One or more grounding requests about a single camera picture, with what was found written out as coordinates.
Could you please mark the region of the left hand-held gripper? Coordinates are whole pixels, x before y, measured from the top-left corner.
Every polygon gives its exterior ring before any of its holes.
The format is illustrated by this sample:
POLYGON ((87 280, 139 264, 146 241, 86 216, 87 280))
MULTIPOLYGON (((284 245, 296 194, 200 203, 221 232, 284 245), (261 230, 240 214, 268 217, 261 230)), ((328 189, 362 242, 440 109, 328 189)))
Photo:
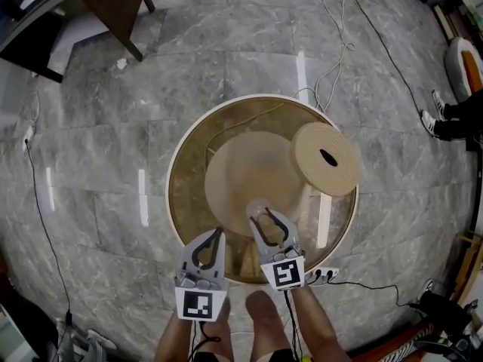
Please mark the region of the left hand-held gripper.
POLYGON ((175 277, 177 316, 183 320, 215 322, 225 302, 229 282, 225 272, 226 236, 222 228, 206 231, 183 249, 181 268, 207 271, 213 278, 180 271, 175 277))

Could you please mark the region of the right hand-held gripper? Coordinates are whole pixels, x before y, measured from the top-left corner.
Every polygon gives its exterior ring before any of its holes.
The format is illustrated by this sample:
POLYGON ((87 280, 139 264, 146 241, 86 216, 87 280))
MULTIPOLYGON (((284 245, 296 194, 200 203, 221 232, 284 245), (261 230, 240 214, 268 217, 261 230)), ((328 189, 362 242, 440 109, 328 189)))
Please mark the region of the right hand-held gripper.
POLYGON ((305 257, 299 243, 295 224, 282 213, 270 207, 266 214, 283 233, 284 249, 278 251, 278 243, 265 235, 262 226, 252 216, 249 227, 260 252, 260 267, 269 285, 277 291, 302 287, 305 284, 305 257))

